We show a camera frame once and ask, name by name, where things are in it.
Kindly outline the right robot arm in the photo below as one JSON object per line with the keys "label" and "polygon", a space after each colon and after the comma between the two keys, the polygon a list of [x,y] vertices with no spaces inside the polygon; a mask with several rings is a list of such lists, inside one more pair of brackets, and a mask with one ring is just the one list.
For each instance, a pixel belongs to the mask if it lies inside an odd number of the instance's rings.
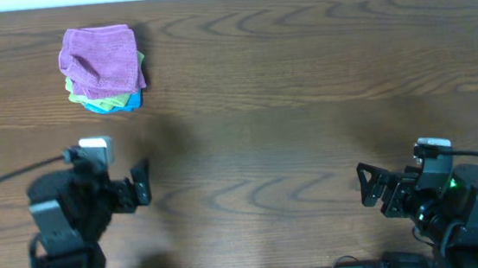
{"label": "right robot arm", "polygon": [[390,172],[357,165],[361,202],[382,200],[388,218],[409,218],[430,239],[434,268],[478,268],[478,166],[454,167],[449,155],[423,157],[420,167]]}

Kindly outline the purple microfiber cloth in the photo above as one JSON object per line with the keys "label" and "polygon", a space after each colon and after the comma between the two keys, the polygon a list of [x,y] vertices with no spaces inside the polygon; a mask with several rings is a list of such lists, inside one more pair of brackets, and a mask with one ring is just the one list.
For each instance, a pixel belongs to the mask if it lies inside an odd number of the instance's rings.
{"label": "purple microfiber cloth", "polygon": [[58,63],[73,92],[88,99],[133,94],[146,86],[137,39],[124,24],[67,30]]}

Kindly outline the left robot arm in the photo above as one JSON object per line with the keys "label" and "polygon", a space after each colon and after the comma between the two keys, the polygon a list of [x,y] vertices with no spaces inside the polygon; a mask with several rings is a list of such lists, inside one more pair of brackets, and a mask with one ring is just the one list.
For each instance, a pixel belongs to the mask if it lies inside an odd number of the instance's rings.
{"label": "left robot arm", "polygon": [[78,161],[29,186],[29,211],[39,229],[30,241],[30,268],[105,268],[99,245],[114,214],[133,214],[151,201],[149,161],[113,181],[102,163]]}

